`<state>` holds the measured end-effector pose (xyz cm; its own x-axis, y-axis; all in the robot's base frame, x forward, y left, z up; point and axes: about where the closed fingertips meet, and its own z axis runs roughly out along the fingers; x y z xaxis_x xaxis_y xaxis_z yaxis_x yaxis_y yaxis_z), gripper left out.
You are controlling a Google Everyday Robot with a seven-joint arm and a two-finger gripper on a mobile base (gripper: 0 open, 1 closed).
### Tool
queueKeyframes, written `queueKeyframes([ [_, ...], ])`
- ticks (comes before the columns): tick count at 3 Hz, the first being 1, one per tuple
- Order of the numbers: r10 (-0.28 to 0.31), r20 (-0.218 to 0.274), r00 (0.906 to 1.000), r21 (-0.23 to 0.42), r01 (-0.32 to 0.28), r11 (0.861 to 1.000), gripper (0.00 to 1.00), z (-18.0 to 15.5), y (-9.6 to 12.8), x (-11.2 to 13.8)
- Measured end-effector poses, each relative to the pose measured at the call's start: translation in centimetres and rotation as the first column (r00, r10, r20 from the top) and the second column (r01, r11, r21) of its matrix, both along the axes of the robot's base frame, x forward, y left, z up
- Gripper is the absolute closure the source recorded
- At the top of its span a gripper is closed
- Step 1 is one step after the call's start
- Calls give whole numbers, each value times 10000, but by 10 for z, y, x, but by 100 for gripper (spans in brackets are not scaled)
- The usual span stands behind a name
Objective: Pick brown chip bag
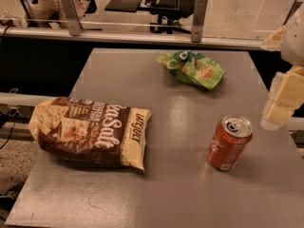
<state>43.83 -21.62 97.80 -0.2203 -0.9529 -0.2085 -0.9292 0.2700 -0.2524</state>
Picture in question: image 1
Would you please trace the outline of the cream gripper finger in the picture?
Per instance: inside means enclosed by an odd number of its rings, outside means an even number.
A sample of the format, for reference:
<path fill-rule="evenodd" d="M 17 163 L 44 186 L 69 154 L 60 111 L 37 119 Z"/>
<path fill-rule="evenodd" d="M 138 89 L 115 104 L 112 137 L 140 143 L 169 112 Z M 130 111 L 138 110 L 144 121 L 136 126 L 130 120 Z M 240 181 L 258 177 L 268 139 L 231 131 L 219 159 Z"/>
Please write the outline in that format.
<path fill-rule="evenodd" d="M 304 67 L 292 66 L 272 80 L 269 97 L 280 105 L 299 109 L 304 104 Z"/>
<path fill-rule="evenodd" d="M 294 115 L 293 107 L 267 101 L 260 120 L 260 125 L 266 130 L 278 130 Z"/>

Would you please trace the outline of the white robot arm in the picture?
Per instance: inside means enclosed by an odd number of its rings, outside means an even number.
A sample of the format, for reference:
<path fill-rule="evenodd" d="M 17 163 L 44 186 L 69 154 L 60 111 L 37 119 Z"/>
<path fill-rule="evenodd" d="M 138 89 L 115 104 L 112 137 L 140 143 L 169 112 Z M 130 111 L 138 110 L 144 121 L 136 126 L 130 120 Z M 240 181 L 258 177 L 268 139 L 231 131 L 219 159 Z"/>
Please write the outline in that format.
<path fill-rule="evenodd" d="M 292 65 L 286 73 L 275 74 L 262 111 L 260 125 L 266 130 L 277 130 L 304 104 L 304 5 L 260 47 L 279 51 L 281 58 Z"/>

